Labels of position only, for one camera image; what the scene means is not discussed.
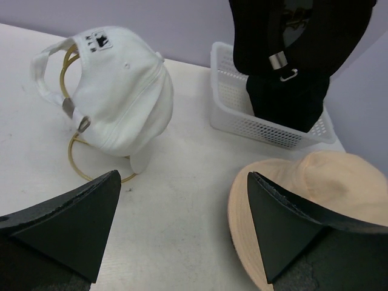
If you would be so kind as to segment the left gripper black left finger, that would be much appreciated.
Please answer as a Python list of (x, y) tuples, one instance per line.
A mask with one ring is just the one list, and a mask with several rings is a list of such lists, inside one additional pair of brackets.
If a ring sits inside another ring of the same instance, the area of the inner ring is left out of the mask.
[(1, 216), (1, 290), (90, 290), (120, 191), (121, 176), (113, 170)]

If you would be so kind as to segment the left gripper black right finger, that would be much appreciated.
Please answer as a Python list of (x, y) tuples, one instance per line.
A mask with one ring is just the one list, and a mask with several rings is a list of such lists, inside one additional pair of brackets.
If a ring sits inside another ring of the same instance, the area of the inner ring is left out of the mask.
[(331, 211), (251, 172), (247, 196), (276, 290), (386, 290), (387, 227)]

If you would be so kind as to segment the beige bucket hat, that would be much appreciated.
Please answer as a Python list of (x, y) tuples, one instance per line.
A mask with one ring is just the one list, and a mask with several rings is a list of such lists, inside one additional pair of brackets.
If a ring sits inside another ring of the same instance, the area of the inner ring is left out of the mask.
[(295, 161), (267, 159), (249, 164), (231, 186), (227, 218), (238, 258), (260, 290), (276, 289), (266, 280), (249, 207), (247, 176), (251, 172), (331, 211), (387, 227), (387, 178), (359, 156), (318, 151)]

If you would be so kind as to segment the white baseball cap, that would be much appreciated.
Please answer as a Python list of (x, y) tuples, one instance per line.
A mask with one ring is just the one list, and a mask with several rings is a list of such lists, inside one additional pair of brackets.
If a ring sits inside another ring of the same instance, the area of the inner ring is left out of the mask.
[[(64, 82), (55, 92), (44, 75), (51, 55), (65, 52), (67, 69), (81, 64), (73, 94)], [(168, 126), (173, 113), (173, 83), (164, 58), (140, 36), (124, 27), (92, 28), (35, 55), (30, 76), (36, 93), (57, 105), (92, 147), (125, 157), (132, 172), (142, 173), (151, 142)]]

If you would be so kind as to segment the gold wire hat stand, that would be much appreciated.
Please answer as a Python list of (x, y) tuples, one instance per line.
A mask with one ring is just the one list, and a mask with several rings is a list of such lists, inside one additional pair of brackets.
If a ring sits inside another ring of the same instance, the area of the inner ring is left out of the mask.
[(124, 114), (132, 103), (130, 97), (130, 80), (128, 77), (128, 64), (117, 70), (103, 70), (98, 68), (85, 69), (71, 99), (65, 86), (67, 69), (80, 58), (76, 44), (71, 44), (66, 49), (59, 84), (63, 99), (62, 109), (75, 123), (77, 133), (70, 140), (68, 146), (69, 161), (73, 169), (84, 179), (92, 178), (81, 172), (76, 166), (73, 156), (73, 143), (81, 140), (78, 135), (84, 134), (83, 143), (94, 146), (109, 155), (119, 156), (119, 150), (114, 147), (109, 149), (109, 138), (118, 124), (123, 120)]

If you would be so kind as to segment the black baseball cap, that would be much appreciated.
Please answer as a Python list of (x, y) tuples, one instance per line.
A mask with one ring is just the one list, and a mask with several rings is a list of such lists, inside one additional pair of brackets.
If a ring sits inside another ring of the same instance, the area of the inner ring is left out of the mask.
[(333, 75), (366, 32), (376, 1), (230, 1), (233, 62), (244, 75)]

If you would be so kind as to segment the black hat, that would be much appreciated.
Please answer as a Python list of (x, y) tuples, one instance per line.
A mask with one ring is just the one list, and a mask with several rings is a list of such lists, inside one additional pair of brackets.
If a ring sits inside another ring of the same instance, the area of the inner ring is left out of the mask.
[(329, 84), (329, 77), (314, 73), (286, 82), (249, 76), (246, 90), (257, 118), (307, 133), (323, 113)]

